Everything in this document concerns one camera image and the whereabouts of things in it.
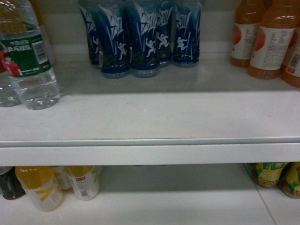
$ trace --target yellow bottle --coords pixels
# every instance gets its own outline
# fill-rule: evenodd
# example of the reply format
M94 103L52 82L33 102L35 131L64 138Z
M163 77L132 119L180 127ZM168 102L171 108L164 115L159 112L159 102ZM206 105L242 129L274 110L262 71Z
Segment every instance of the yellow bottle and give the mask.
M253 180L262 187L273 187L278 184L280 175L288 162L257 163L253 169Z
M242 0L235 11L230 63L247 68L265 8L262 0Z
M49 166L17 166L15 174L35 207L52 211L62 201L62 191Z
M93 165L65 166L75 197L90 200L98 194L100 183L97 168Z

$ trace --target shelf surface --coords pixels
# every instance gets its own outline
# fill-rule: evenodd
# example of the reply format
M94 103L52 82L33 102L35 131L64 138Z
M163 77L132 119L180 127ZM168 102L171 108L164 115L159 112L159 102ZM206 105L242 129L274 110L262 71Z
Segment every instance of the shelf surface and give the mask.
M109 166L90 201L67 191L51 212L27 196L0 203L1 225L275 225L243 165L233 164Z
M58 104L0 109L0 165L300 161L300 92L279 78L228 60L149 79L106 79L81 55L60 56L54 70Z

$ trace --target orange juice bottle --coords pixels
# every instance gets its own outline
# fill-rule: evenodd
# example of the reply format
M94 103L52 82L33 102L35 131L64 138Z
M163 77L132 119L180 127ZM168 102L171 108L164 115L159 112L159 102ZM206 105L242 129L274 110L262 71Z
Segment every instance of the orange juice bottle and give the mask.
M274 0L262 17L248 74L259 79L274 79L299 20L299 0Z
M37 209L47 212L59 206L62 191L49 166L17 166L15 174Z
M262 0L242 0L236 9L230 60L232 65L245 68L249 66L264 12Z

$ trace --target white running figure graphic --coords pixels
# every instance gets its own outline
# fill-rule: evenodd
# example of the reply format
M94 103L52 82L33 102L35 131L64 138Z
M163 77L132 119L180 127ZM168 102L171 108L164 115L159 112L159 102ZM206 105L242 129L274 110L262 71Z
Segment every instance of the white running figure graphic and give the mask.
M146 38L146 45L150 48L147 57L149 57L151 53L155 54L156 49L154 47L154 43L155 43L155 41L152 41L152 40L150 40L148 42L148 38Z
M177 48L180 48L182 51L188 48L188 46L184 46L184 42L187 42L188 40L182 39L181 37L178 38L177 40Z
M125 50L125 47L124 47L125 45L126 45L126 44L118 43L118 48L121 50L119 60L121 60L121 59L123 58L123 55L124 55L124 56L127 55L127 50Z
M157 38L161 41L160 44L159 44L158 49L160 49L161 46L163 46L163 45L164 45L165 47L169 46L169 42L168 42L168 40L167 40L167 38L169 38L169 36L164 35L164 34L161 34L160 37L158 36Z

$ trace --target bottle label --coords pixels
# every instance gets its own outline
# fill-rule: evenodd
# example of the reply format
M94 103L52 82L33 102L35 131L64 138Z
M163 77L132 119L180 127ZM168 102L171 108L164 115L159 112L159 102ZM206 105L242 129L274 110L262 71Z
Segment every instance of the bottle label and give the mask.
M23 189L33 204L41 211L55 209L62 200L61 189L54 177L37 189Z
M294 49L296 47L299 37L300 37L300 27L297 27L292 35L292 39L287 48L285 58L283 59L282 65L287 66L287 64L289 63L289 60L294 52Z
M259 23L234 25L233 47L231 56L239 60L251 58L255 40L259 29Z
M297 41L296 47L287 67L285 68L285 71L290 75L300 77L300 38Z
M294 30L260 27L250 65L265 70L280 69Z
M290 190L296 197L300 197L300 163L293 163L291 168L285 173L285 179L290 186Z
M81 200L89 200L95 197L100 189L96 167L82 177L69 176L75 196Z
M256 176L258 182L264 187L272 187L279 181L281 171L288 162L258 163L256 164Z
M58 182L58 184L60 185L60 188L62 190L68 190L70 189L71 183L70 180L68 178L68 175L65 171L65 167L64 166L55 166L55 167L51 167L54 173L54 176Z
M41 35L0 41L0 58L11 76L33 76L51 68Z

